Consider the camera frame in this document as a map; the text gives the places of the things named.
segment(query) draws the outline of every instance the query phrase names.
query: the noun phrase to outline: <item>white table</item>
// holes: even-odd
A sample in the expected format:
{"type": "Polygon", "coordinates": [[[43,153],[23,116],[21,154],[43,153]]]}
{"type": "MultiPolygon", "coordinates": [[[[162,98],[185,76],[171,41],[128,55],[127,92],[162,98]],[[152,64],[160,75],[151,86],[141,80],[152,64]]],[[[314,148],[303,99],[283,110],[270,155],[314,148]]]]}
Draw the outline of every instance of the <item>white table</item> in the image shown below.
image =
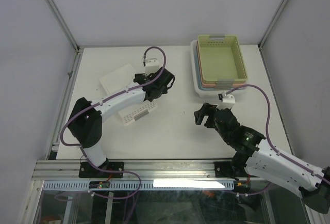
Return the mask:
{"type": "MultiPolygon", "coordinates": [[[[84,49],[74,86],[67,119],[77,99],[93,100],[105,95],[99,78],[127,63],[143,72],[142,55],[147,47],[105,47],[84,49]]],[[[217,99],[201,99],[194,91],[190,47],[163,46],[168,63],[166,68],[175,75],[169,93],[157,100],[158,108],[124,126],[117,115],[103,123],[102,147],[109,159],[189,159],[228,158],[235,154],[214,130],[195,125],[193,112],[204,102],[217,104],[217,99]]],[[[269,96],[272,113],[270,137],[275,145],[290,152],[288,140],[279,117],[259,49],[256,45],[241,46],[249,83],[258,85],[269,96]]],[[[149,58],[162,61],[157,50],[148,52],[149,58]]],[[[232,109],[242,125],[265,134],[267,105],[256,89],[250,88],[236,97],[232,109]]],[[[77,143],[69,130],[65,141],[77,143]]],[[[79,148],[60,144],[57,159],[79,159],[79,148]]]]}

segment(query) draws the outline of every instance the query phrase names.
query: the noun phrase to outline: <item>white wall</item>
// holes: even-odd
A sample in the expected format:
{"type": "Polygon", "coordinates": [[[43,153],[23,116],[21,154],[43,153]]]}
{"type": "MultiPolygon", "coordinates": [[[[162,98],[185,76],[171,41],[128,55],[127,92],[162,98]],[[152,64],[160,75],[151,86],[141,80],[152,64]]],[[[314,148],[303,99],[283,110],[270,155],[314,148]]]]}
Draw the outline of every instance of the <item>white wall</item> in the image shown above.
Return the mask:
{"type": "Polygon", "coordinates": [[[258,43],[281,0],[54,0],[80,46],[188,45],[198,34],[258,43]]]}
{"type": "Polygon", "coordinates": [[[294,151],[321,167],[330,166],[329,39],[329,0],[291,0],[263,53],[294,151]]]}
{"type": "Polygon", "coordinates": [[[16,223],[73,49],[44,0],[0,0],[0,219],[16,223]]]}

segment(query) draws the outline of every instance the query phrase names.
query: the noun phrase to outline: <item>stack of baskets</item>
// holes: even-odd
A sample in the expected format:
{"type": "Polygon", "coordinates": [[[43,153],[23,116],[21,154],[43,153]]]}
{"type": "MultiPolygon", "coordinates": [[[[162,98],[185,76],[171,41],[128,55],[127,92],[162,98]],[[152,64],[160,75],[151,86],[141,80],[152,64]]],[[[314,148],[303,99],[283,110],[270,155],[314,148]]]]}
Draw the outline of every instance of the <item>stack of baskets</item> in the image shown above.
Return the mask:
{"type": "Polygon", "coordinates": [[[236,36],[199,35],[190,47],[193,81],[200,97],[217,97],[248,80],[236,36]]]}

